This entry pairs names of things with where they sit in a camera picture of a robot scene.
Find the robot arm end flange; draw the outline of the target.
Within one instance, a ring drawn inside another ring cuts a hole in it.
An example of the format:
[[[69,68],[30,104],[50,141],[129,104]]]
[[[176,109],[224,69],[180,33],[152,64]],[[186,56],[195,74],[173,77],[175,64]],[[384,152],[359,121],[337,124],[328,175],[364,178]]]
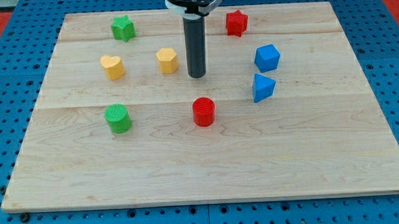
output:
[[[186,20],[197,20],[208,16],[223,0],[164,0],[167,9]]]

